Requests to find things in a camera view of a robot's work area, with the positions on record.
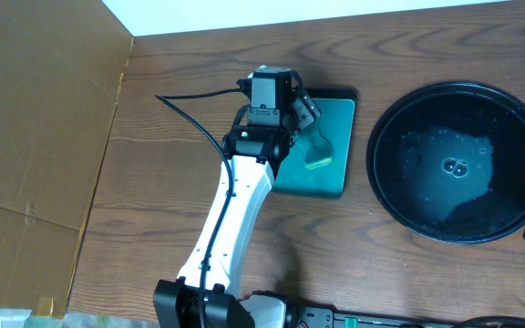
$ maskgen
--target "wood grain surface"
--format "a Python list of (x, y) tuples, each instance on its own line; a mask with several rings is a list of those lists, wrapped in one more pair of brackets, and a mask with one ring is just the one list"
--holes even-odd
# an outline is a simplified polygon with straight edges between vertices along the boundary
[[(156, 320), (153, 290), (175, 280), (198, 239), (220, 159), (154, 95), (233, 87), (261, 64), (297, 69), (309, 87), (353, 87), (360, 100), (342, 198), (271, 193), (246, 255), (243, 296), (272, 290), (340, 311), (450, 321), (525, 317), (521, 231), (474, 246), (428, 240), (392, 219), (365, 171), (372, 127), (418, 87), (472, 80), (525, 102), (525, 1), (138, 37), (71, 311)], [(245, 102), (234, 94), (177, 103), (221, 140)]]

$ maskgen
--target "black wire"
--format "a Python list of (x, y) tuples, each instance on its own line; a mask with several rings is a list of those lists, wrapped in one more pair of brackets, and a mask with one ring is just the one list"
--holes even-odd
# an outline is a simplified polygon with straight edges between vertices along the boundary
[(214, 92), (210, 92), (207, 94), (201, 94), (201, 95), (183, 95), (183, 96), (158, 95), (158, 96), (164, 97), (166, 99), (197, 99), (201, 97), (213, 97), (213, 96), (223, 95), (223, 94), (231, 93), (231, 92), (241, 92), (241, 90), (239, 88), (234, 88), (234, 89), (214, 91)]
[(515, 324), (525, 327), (525, 319), (510, 317), (510, 316), (485, 316), (479, 318), (469, 319), (463, 323), (458, 323), (453, 326), (453, 328), (469, 328), (475, 327), (480, 324), (485, 323), (505, 323), (505, 324)]
[(191, 124), (193, 124), (194, 127), (196, 127), (201, 133), (203, 133), (204, 136), (206, 136), (206, 138), (210, 141), (210, 143), (216, 148), (216, 150), (218, 151), (218, 154), (220, 154), (220, 157), (222, 157), (222, 162), (224, 163), (224, 167), (226, 167), (226, 172), (228, 172), (228, 191), (226, 191), (226, 200), (224, 201), (224, 205), (222, 205), (222, 210), (220, 211), (220, 216), (218, 217), (218, 220), (216, 221), (214, 230), (211, 232), (210, 241), (208, 241), (208, 247), (206, 247), (206, 251), (204, 252), (204, 260), (201, 262), (200, 288), (198, 290), (198, 307), (200, 309), (200, 326), (201, 328), (207, 328), (208, 325), (206, 324), (206, 306), (204, 304), (204, 296), (205, 296), (204, 288), (206, 285), (206, 272), (210, 268), (211, 249), (214, 246), (216, 235), (218, 234), (218, 230), (220, 229), (222, 220), (224, 219), (224, 214), (226, 214), (226, 210), (228, 209), (228, 205), (230, 204), (230, 200), (232, 199), (232, 195), (234, 193), (234, 177), (232, 176), (232, 170), (230, 168), (230, 163), (224, 156), (224, 152), (222, 151), (222, 148), (220, 147), (218, 142), (216, 142), (216, 139), (214, 139), (214, 137), (208, 132), (208, 130), (206, 130), (202, 125), (200, 125), (200, 123), (198, 123), (190, 115), (186, 114), (183, 110), (179, 109), (177, 106), (169, 102), (164, 96), (156, 95), (155, 97), (161, 100), (165, 105), (169, 106), (171, 109), (175, 110), (182, 117), (187, 119)]

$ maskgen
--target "teal tray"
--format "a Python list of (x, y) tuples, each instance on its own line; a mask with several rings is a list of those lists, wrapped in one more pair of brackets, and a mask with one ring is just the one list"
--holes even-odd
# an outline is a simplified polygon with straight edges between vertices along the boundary
[(350, 89), (307, 89), (322, 112), (319, 132), (333, 148), (332, 162), (315, 169), (305, 167), (305, 152), (295, 144), (281, 163), (273, 191), (304, 196), (338, 198), (344, 192), (345, 168), (354, 124), (357, 97)]

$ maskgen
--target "black round plate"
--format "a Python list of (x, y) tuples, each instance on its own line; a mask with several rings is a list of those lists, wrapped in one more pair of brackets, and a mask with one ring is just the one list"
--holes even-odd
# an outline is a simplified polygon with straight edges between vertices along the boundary
[(477, 83), (420, 88), (378, 120), (366, 165), (378, 200), (410, 230), (496, 240), (525, 222), (525, 105)]

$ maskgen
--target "cardboard box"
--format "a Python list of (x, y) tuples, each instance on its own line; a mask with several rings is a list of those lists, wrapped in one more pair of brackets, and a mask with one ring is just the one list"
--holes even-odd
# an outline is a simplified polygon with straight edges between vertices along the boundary
[(0, 308), (64, 315), (131, 46), (100, 1), (0, 0)]

